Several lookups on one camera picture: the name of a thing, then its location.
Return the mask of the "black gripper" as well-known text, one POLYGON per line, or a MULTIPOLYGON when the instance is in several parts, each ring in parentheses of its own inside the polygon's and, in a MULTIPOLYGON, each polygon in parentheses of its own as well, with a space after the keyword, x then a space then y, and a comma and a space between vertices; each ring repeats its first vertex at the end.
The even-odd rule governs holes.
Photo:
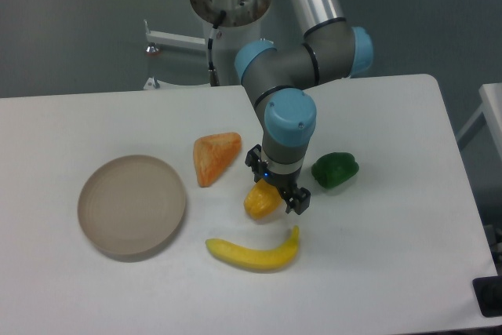
POLYGON ((290 164, 276 162, 259 144, 251 148, 245 158, 246 166, 253 172, 253 181, 265 181, 262 185, 264 195, 278 197, 280 194, 286 203, 286 213, 295 214, 302 214, 311 201, 309 190, 297 186, 303 162, 303 159, 290 164))

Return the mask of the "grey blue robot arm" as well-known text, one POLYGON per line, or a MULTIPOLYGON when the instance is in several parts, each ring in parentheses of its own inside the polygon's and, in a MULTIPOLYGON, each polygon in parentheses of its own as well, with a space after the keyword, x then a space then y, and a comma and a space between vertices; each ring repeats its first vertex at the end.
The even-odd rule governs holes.
POLYGON ((297 184, 311 136, 316 107, 309 88, 367 70, 373 44, 367 32, 350 26, 338 0, 293 0, 303 41, 278 50, 257 28, 271 0, 190 0, 203 22, 203 38, 147 31, 151 50, 162 46, 202 51, 211 86, 242 86, 263 129, 263 139, 246 156, 255 180, 276 188, 288 212, 310 204, 297 184))

